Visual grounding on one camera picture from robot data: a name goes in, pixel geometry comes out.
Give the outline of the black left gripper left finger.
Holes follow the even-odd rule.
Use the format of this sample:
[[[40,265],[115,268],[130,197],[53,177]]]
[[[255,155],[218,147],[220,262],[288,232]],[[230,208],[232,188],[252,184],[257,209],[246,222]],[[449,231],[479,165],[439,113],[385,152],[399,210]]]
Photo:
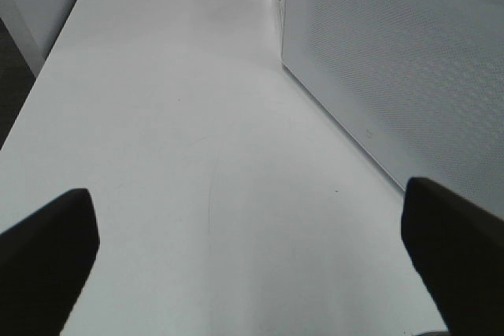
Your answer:
[[[59,335],[100,245],[89,191],[71,189],[1,234],[1,333]]]

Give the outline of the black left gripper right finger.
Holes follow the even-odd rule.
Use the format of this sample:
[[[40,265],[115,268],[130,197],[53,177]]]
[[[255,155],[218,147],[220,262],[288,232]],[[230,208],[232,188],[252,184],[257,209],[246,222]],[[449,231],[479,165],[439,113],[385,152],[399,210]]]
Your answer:
[[[433,180],[406,185],[401,238],[451,335],[503,333],[503,221]]]

